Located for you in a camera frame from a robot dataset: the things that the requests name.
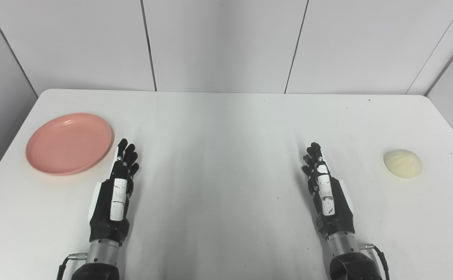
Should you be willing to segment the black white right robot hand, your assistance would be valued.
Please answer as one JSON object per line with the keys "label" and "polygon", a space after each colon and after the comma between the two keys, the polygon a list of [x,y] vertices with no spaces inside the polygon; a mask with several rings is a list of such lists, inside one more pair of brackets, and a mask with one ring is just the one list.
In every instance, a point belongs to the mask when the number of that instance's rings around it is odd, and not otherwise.
{"label": "black white right robot hand", "polygon": [[355,233],[353,213],[349,207],[340,181],[331,175],[321,152],[321,146],[312,142],[303,156],[303,173],[316,209],[316,226],[319,233],[328,238],[346,231]]}

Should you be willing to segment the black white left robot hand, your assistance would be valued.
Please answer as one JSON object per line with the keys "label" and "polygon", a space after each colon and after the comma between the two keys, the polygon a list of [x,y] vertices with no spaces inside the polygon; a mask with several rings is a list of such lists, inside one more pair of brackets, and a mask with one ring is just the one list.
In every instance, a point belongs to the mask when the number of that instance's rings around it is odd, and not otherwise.
{"label": "black white left robot hand", "polygon": [[97,184],[90,214],[89,241],[111,240],[122,246],[129,232],[127,213],[134,191],[133,178],[139,170],[135,145],[123,138],[118,146],[110,176]]}

